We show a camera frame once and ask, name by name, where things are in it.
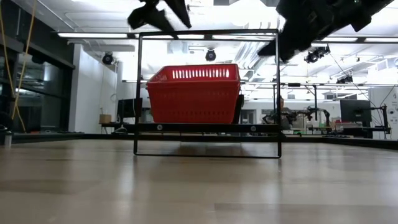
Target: robotic arm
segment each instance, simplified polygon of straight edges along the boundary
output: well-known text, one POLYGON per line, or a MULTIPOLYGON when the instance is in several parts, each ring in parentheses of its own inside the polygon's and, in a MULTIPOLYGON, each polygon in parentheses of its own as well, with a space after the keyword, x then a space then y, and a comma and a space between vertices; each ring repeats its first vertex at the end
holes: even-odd
MULTIPOLYGON (((140 0, 145 6, 133 10, 128 23, 133 29, 150 24, 165 32, 174 28, 164 11, 158 11, 160 0, 140 0)), ((184 0, 164 0, 182 23, 191 28, 184 0)), ((280 59, 288 61, 297 52, 307 50, 314 40, 351 25, 358 32, 372 21, 372 16, 393 0, 280 0, 276 11, 286 19, 280 34, 280 59)), ((260 56, 275 55, 275 41, 263 47, 260 56)))
MULTIPOLYGON (((306 110, 300 110, 300 111, 293 111, 293 112, 281 112, 282 116, 285 116, 289 122, 290 125, 293 125, 293 121, 297 120, 297 116, 299 114, 304 114, 304 116, 307 117, 307 119, 309 121, 311 121, 312 119, 312 114, 313 113, 317 113, 318 111, 321 111, 325 114, 326 117, 326 127, 330 126, 330 113, 325 110, 325 109, 321 109, 321 108, 312 108, 312 107, 308 107, 306 110)), ((266 123, 266 124, 270 124, 270 120, 276 120, 277 115, 271 114, 271 115, 266 115, 265 117, 262 118, 262 120, 266 123)))

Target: cardboard box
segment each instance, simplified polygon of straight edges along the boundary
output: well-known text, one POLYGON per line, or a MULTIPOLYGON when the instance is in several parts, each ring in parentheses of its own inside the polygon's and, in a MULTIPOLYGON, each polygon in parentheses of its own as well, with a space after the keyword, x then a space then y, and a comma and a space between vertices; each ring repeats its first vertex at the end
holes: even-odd
POLYGON ((100 124, 109 124, 112 121, 112 115, 110 114, 100 114, 99 115, 99 123, 100 124))

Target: black metal frame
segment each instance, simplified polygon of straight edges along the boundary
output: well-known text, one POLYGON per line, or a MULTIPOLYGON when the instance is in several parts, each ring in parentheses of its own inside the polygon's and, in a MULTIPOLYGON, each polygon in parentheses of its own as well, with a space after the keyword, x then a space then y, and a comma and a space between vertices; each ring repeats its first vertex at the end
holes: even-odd
MULTIPOLYGON (((141 62, 142 62, 142 41, 144 37, 147 36, 155 36, 155 35, 182 35, 182 34, 203 34, 205 35, 204 40, 212 40, 212 35, 223 35, 223 34, 248 34, 248 33, 264 33, 264 34, 274 34, 276 41, 276 53, 275 57, 279 58, 279 30, 277 29, 257 29, 257 30, 247 30, 247 29, 239 29, 239 30, 185 30, 185 31, 177 31, 177 32, 142 32, 139 34, 138 39, 138 66, 137 66, 137 82, 136 82, 136 99, 140 98, 141 93, 141 62)), ((276 60, 276 87, 277 87, 277 124, 272 125, 246 125, 246 124, 144 124, 139 123, 139 118, 141 113, 136 113, 135 117, 135 125, 130 127, 130 125, 124 125, 124 127, 129 130, 134 130, 134 154, 137 156, 186 156, 186 157, 244 157, 244 158, 262 158, 262 159, 279 159, 282 157, 282 128, 280 126, 281 121, 281 112, 280 112, 280 62, 276 60), (181 154, 141 154, 138 153, 138 140, 140 139, 141 131, 162 131, 162 132, 181 132, 181 133, 189 133, 189 132, 219 132, 219 133, 273 133, 276 137, 277 142, 277 156, 265 157, 265 156, 213 156, 213 155, 181 155, 181 154)), ((230 142, 234 138, 233 136, 229 137, 230 140, 226 142, 230 142)), ((203 138, 195 138, 197 140, 205 140, 206 136, 203 138)), ((223 138, 215 138, 216 141, 223 141, 223 138)))

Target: yellow cable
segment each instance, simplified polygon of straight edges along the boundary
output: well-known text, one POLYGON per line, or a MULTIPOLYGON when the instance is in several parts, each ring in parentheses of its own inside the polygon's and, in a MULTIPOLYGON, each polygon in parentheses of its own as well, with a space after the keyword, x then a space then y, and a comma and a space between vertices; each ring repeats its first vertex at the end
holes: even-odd
MULTIPOLYGON (((0 4, 0 24, 1 24, 1 35, 2 35, 2 42, 3 42, 3 47, 4 47, 4 58, 5 58, 5 61, 6 61, 8 79, 9 79, 9 81, 10 81, 10 87, 11 87, 12 97, 15 98, 15 92, 14 92, 15 89, 14 89, 14 85, 12 84, 10 65, 9 65, 9 63, 8 63, 6 35, 4 34, 4 23, 3 23, 3 20, 2 20, 1 4, 0 4)), ((20 114, 20 112, 19 112, 19 108, 18 108, 18 107, 17 107, 17 113, 18 113, 19 121, 21 121, 22 128, 23 128, 23 130, 24 130, 24 133, 26 133, 25 124, 24 124, 24 121, 22 120, 22 117, 21 117, 21 114, 20 114)))
POLYGON ((26 51, 25 51, 25 55, 24 55, 24 64, 22 66, 21 77, 19 79, 18 92, 17 92, 17 97, 16 97, 16 100, 15 100, 15 104, 14 104, 14 110, 12 111, 12 117, 11 117, 12 120, 14 120, 14 117, 15 117, 15 112, 16 112, 16 108, 18 106, 18 100, 19 100, 19 90, 21 89, 22 79, 24 78, 26 62, 27 62, 26 55, 28 54, 30 38, 32 37, 32 29, 33 29, 33 23, 35 21, 36 6, 37 6, 37 0, 34 0, 34 2, 33 2, 33 10, 32 10, 32 20, 30 21, 29 34, 27 36, 27 41, 26 41, 26 51))

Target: white wall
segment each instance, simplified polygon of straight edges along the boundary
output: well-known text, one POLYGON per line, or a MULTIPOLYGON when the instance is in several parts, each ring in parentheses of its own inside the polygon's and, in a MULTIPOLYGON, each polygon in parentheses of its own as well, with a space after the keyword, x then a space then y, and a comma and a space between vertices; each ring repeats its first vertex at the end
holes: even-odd
POLYGON ((98 124, 101 108, 104 114, 116 114, 117 75, 101 62, 88 55, 81 45, 75 46, 69 130, 84 133, 100 133, 98 124))
MULTIPOLYGON (((398 88, 395 87, 392 89, 391 87, 377 87, 371 88, 369 90, 369 99, 378 107, 382 105, 387 106, 387 120, 392 129, 392 134, 388 134, 387 139, 398 139, 398 88)), ((380 121, 379 114, 377 111, 372 111, 373 121, 372 126, 375 126, 376 123, 383 122, 380 121)), ((373 133, 374 139, 384 139, 383 133, 373 133)))

